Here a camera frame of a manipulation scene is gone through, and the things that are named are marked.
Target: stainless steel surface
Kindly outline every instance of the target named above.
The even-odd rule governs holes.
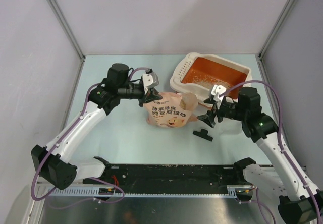
[[[82,197],[50,197],[54,206],[72,204]],[[109,205],[86,201],[66,210],[51,209],[45,203],[41,224],[171,224],[171,223],[264,223],[257,205],[239,205],[220,198],[125,198]]]
[[[285,19],[287,18],[289,12],[291,11],[291,9],[293,8],[294,4],[296,3],[296,0],[287,0],[285,3],[285,6],[282,10],[282,12],[280,13],[280,15],[278,16],[278,19],[272,29],[272,31],[270,32],[266,42],[264,43],[261,51],[260,51],[260,57],[263,58],[264,55],[266,54],[270,44],[272,43],[272,41],[274,40],[275,36],[277,35],[277,32],[279,31],[281,25],[283,24],[283,22],[285,21]]]
[[[60,8],[60,6],[58,5],[56,0],[47,0],[50,7],[52,8],[54,14],[56,15],[56,18],[58,19],[60,25],[62,26],[62,29],[64,30],[67,38],[69,39],[69,41],[71,42],[74,50],[76,51],[77,55],[80,57],[80,59],[83,59],[84,55],[82,53],[82,50],[79,46],[79,44],[77,43],[75,36],[69,26],[69,24],[67,23],[63,12]]]

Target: cat litter bag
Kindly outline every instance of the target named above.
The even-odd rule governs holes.
[[[147,104],[144,107],[149,112],[147,122],[151,125],[174,128],[182,127],[190,121],[197,121],[193,111],[197,107],[197,98],[193,93],[176,94],[172,92],[159,93],[163,98]]]

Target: white wall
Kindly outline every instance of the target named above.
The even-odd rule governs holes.
[[[4,223],[15,199],[24,205],[20,200],[30,196],[26,185],[35,173],[30,151],[59,132],[80,59],[46,0],[0,0],[0,11],[0,223]],[[21,192],[24,198],[18,198]],[[21,215],[12,213],[9,223]]]
[[[84,54],[258,53],[287,0],[57,0]]]
[[[264,58],[291,150],[323,188],[323,0],[298,0]]]

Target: red wire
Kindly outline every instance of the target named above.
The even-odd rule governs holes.
[[[119,181],[115,175],[112,175],[112,178],[115,180],[115,184],[119,186]]]

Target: light blue table surface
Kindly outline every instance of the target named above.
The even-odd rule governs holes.
[[[255,55],[220,55],[252,69],[253,79],[261,80]],[[87,89],[106,77],[113,63],[129,67],[151,67],[158,74],[158,91],[172,91],[169,80],[176,65],[185,55],[111,55],[87,56],[70,110],[70,122],[84,103]],[[263,112],[272,116],[270,104],[261,84],[253,84],[261,95]],[[196,115],[206,109],[199,106]],[[101,121],[83,140],[73,160],[100,156],[110,163],[132,164],[233,164],[246,157],[258,164],[270,164],[265,154],[247,138],[241,123],[224,120],[214,129],[203,122],[191,122],[182,128],[159,128],[146,122],[148,112],[138,106],[137,100],[122,100],[108,117]],[[192,132],[206,128],[213,141],[209,142]]]

